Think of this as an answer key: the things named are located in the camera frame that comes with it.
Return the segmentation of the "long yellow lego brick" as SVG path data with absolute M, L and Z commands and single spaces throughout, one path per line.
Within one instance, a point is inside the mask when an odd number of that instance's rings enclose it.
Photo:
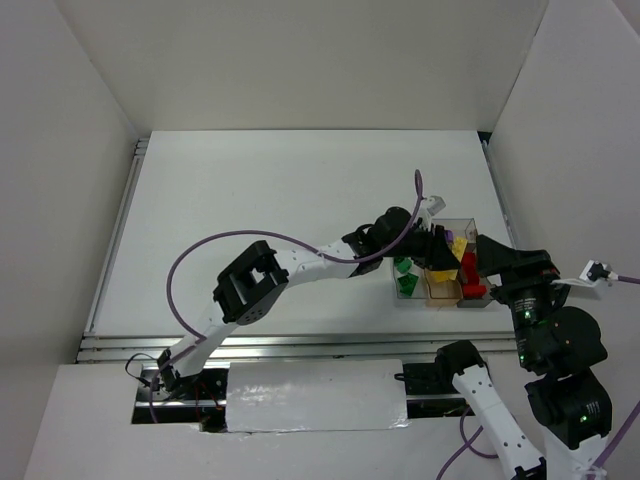
M 455 236 L 452 242 L 438 247 L 435 260 L 429 268 L 434 283 L 454 281 L 457 278 L 467 246 L 468 240 L 465 237 Z

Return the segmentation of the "small curved green brick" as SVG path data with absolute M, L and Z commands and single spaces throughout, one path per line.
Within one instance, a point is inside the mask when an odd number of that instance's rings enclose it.
M 412 267 L 412 261 L 407 257 L 395 257 L 394 267 L 402 275 L 410 271 Z

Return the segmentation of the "red rounded lego brick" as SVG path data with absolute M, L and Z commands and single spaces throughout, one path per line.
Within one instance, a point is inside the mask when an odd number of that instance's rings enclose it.
M 463 284 L 480 283 L 480 276 L 477 271 L 477 257 L 473 252 L 465 252 L 460 261 L 460 277 Z

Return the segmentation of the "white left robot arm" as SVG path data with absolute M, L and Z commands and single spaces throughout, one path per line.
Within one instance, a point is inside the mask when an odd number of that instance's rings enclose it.
M 172 396 L 194 383 L 210 355 L 238 327 L 266 316 L 281 294 L 296 286 L 329 279 L 350 279 L 377 270 L 386 258 L 411 260 L 434 271 L 459 268 L 442 226 L 432 226 L 419 214 L 391 207 L 372 224 L 323 247 L 299 240 L 290 250 L 267 243 L 269 233 L 257 232 L 249 245 L 217 277 L 217 284 L 195 325 L 185 324 L 185 336 L 158 359 L 160 381 Z

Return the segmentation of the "left arm base joint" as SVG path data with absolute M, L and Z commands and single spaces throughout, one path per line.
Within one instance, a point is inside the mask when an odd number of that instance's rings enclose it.
M 167 368 L 153 381 L 154 370 L 142 370 L 139 374 L 130 371 L 131 364 L 140 358 L 154 361 L 154 358 L 148 354 L 136 353 L 127 360 L 124 371 L 138 382 L 146 395 L 152 391 L 154 398 L 166 400 L 195 398 L 200 393 L 211 400 L 226 398 L 229 375 L 227 368 L 205 368 L 199 374 L 188 377 L 181 377 Z

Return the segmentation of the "right arm base joint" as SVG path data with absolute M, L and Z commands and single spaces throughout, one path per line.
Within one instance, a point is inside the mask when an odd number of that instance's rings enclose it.
M 404 363 L 394 379 L 404 384 L 408 396 L 461 397 L 450 383 L 445 382 L 435 363 Z

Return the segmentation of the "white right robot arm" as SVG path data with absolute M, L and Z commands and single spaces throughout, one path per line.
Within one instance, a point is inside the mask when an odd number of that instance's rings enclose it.
M 505 478 L 583 479 L 612 426 L 611 398 L 591 370 L 608 357 L 600 327 L 567 305 L 573 283 L 561 279 L 547 251 L 516 250 L 480 235 L 476 255 L 480 276 L 499 276 L 490 295 L 509 308 L 519 365 L 537 377 L 525 390 L 545 449 L 522 431 L 470 341 L 439 349 L 436 364 L 479 420 Z

